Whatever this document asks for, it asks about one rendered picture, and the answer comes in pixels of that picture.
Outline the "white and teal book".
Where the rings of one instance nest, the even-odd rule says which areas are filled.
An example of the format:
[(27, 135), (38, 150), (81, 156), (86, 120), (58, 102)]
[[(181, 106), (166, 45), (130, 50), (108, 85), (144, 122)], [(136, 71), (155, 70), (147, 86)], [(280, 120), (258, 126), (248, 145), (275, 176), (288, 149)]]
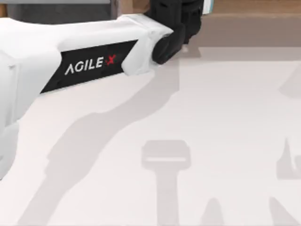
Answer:
[(215, 0), (204, 0), (203, 15), (211, 14), (214, 8)]

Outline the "wooden cupboard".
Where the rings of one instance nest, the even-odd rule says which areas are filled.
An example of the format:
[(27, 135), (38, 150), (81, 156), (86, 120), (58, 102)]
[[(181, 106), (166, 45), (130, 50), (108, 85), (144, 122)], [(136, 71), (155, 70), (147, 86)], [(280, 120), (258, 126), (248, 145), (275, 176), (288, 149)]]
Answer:
[(301, 0), (215, 0), (201, 19), (190, 44), (301, 48)]

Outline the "grey cabinet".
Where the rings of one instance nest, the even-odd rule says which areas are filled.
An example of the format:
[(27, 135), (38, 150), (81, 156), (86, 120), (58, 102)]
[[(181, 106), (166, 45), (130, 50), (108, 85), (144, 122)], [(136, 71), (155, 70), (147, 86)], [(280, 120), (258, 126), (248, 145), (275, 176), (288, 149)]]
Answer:
[(34, 24), (70, 24), (113, 20), (117, 18), (115, 0), (98, 0), (96, 4), (83, 0), (76, 4), (6, 4), (7, 16)]

